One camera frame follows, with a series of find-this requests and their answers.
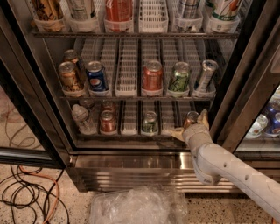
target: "beer can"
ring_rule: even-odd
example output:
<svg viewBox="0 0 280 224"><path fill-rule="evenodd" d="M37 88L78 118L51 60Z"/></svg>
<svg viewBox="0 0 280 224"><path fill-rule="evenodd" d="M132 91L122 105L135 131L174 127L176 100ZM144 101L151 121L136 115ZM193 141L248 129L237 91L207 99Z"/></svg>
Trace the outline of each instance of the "beer can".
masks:
<svg viewBox="0 0 280 224"><path fill-rule="evenodd" d="M111 132L116 130L116 117L112 111L104 110L101 112L100 130L103 132Z"/></svg>
<svg viewBox="0 0 280 224"><path fill-rule="evenodd" d="M60 2L57 0L31 0L39 20L52 21L63 18Z"/></svg>
<svg viewBox="0 0 280 224"><path fill-rule="evenodd" d="M75 20L84 21L96 16L94 0L67 0L67 3Z"/></svg>
<svg viewBox="0 0 280 224"><path fill-rule="evenodd" d="M268 125L269 119L266 115L260 114L255 122L253 123L252 127L249 129L246 138L254 138L259 137L263 129Z"/></svg>
<svg viewBox="0 0 280 224"><path fill-rule="evenodd" d="M34 10L39 20L50 21L52 23L42 25L47 32L59 32L64 23L56 20L63 18L63 12L58 0L31 0Z"/></svg>
<svg viewBox="0 0 280 224"><path fill-rule="evenodd" d="M216 1L212 11L212 18L221 21L232 21L237 16L242 5L242 0L219 0Z"/></svg>
<svg viewBox="0 0 280 224"><path fill-rule="evenodd" d="M150 60L143 68L143 89L148 91L162 89L163 68L159 61Z"/></svg>
<svg viewBox="0 0 280 224"><path fill-rule="evenodd" d="M80 91L84 88L77 73L76 65L71 61L59 65L59 77L66 87L66 91Z"/></svg>
<svg viewBox="0 0 280 224"><path fill-rule="evenodd" d="M81 57L78 55L78 53L74 49L66 50L63 55L63 60L72 61L76 65L80 76L80 81L84 83L86 81L85 74L84 74L84 67L81 61Z"/></svg>
<svg viewBox="0 0 280 224"><path fill-rule="evenodd" d="M109 90L105 74L105 68L101 62L88 62L86 64L86 74L92 91L102 92Z"/></svg>
<svg viewBox="0 0 280 224"><path fill-rule="evenodd" d="M195 18L200 0L179 0L176 17Z"/></svg>
<svg viewBox="0 0 280 224"><path fill-rule="evenodd" d="M190 127L192 124L197 123L199 115L200 114L196 111L188 112L185 115L185 119L184 119L184 124L183 124L184 129Z"/></svg>
<svg viewBox="0 0 280 224"><path fill-rule="evenodd" d="M143 114L142 131L155 133L158 131L158 116L154 111L147 111Z"/></svg>
<svg viewBox="0 0 280 224"><path fill-rule="evenodd" d="M132 0L105 0L108 21L123 22L132 18Z"/></svg>
<svg viewBox="0 0 280 224"><path fill-rule="evenodd" d="M114 101L104 100L101 103L101 111L108 110L116 115L116 103Z"/></svg>
<svg viewBox="0 0 280 224"><path fill-rule="evenodd" d="M173 92L185 92L191 75L191 68L185 62L177 62L173 69L168 85L168 90Z"/></svg>
<svg viewBox="0 0 280 224"><path fill-rule="evenodd" d="M206 59L202 62L202 69L195 82L194 89L196 91L205 93L207 91L207 87L210 84L210 81L218 69L218 64L214 60Z"/></svg>

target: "can lid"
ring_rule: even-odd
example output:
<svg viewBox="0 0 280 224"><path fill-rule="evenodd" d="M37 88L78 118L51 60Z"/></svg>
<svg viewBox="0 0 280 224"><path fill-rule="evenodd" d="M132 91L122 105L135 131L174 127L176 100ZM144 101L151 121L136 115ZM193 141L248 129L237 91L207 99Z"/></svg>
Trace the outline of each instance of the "can lid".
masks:
<svg viewBox="0 0 280 224"><path fill-rule="evenodd" d="M109 111L109 110L104 110L102 111L101 113L101 119L103 121L110 121L113 119L113 113L112 111Z"/></svg>
<svg viewBox="0 0 280 224"><path fill-rule="evenodd" d="M219 66L218 66L216 61L211 60L211 59L205 59L202 62L202 67L203 67L203 69L210 70L210 71L214 72L218 69Z"/></svg>
<svg viewBox="0 0 280 224"><path fill-rule="evenodd" d="M102 70L102 67L103 67L102 63L96 60L89 61L86 64L86 69L91 73L99 72L100 70Z"/></svg>
<svg viewBox="0 0 280 224"><path fill-rule="evenodd" d="M70 49L64 52L64 59L74 60L78 57L78 53L74 49Z"/></svg>
<svg viewBox="0 0 280 224"><path fill-rule="evenodd" d="M256 120L262 125L262 126L265 126L265 125L267 125L267 123L268 123L268 118L265 116L265 115L263 115L263 114L260 114L257 118L256 118Z"/></svg>
<svg viewBox="0 0 280 224"><path fill-rule="evenodd" d="M190 65L184 61L177 62L174 69L180 74L188 74L191 71Z"/></svg>
<svg viewBox="0 0 280 224"><path fill-rule="evenodd" d="M60 73L71 73L75 69L75 64L72 61L62 62L59 65L59 72Z"/></svg>
<svg viewBox="0 0 280 224"><path fill-rule="evenodd" d="M149 123L155 122L157 120L157 114L154 111L147 111L144 114L144 119L146 122L149 122Z"/></svg>
<svg viewBox="0 0 280 224"><path fill-rule="evenodd" d="M162 65L157 60L149 60L146 63L146 68L149 69L151 72L157 72L162 68Z"/></svg>
<svg viewBox="0 0 280 224"><path fill-rule="evenodd" d="M275 114L275 119L277 119L277 121L280 122L280 113Z"/></svg>
<svg viewBox="0 0 280 224"><path fill-rule="evenodd" d="M196 123L198 121L199 118L199 113L196 111L190 111L186 114L186 118L193 123Z"/></svg>

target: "blue soda can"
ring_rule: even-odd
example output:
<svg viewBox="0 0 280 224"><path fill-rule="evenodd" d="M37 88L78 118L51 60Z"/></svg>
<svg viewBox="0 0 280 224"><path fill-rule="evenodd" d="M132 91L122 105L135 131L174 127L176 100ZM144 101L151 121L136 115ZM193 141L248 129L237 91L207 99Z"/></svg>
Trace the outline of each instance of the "blue soda can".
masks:
<svg viewBox="0 0 280 224"><path fill-rule="evenodd" d="M99 61L90 61L86 64L87 79L90 88L94 92L109 90L105 68Z"/></svg>

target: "refrigerator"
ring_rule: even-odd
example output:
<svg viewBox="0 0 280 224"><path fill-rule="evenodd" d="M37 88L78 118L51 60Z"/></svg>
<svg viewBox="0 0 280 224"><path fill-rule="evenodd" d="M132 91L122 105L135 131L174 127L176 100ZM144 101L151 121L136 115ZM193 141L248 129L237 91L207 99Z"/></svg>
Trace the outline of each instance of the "refrigerator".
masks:
<svg viewBox="0 0 280 224"><path fill-rule="evenodd" d="M80 192L159 184L185 193L238 193L224 178L218 185L202 185L187 145L170 134L183 126L188 112L207 109L217 144L280 180L279 137L244 138L280 84L279 1L242 1L238 26L227 33L205 32L204 24L198 30L196 25L190 31L177 29L172 8L177 6L159 2L164 12L161 20L153 20L156 28L143 25L144 2L134 1L126 32L112 32L103 1L94 1L98 29L91 31L86 29L90 24L86 31L75 28L78 22L67 18L67 1L60 1L65 15L61 31L40 30L32 1L1 1L0 85L43 148L1 147L2 163L66 169ZM198 18L205 22L204 3ZM69 49L84 64L104 65L106 94L88 91L87 79L79 97L66 93L59 66ZM163 66L163 87L155 94L142 88L148 60ZM195 94L203 60L215 60L219 68L207 93ZM192 76L185 93L173 97L167 86L178 61L190 65ZM114 133L102 129L104 101L115 105ZM72 116L74 105L85 103L91 104L90 134L82 134ZM152 132L144 129L146 111L157 115Z"/></svg>

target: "green soda can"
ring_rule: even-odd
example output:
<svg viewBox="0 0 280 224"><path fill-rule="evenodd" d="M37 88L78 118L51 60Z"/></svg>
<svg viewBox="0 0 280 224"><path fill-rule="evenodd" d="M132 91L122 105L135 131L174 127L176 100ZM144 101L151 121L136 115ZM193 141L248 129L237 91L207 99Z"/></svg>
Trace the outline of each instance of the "green soda can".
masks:
<svg viewBox="0 0 280 224"><path fill-rule="evenodd" d="M181 61L177 62L172 69L168 90L184 93L187 90L190 75L191 68L189 64Z"/></svg>

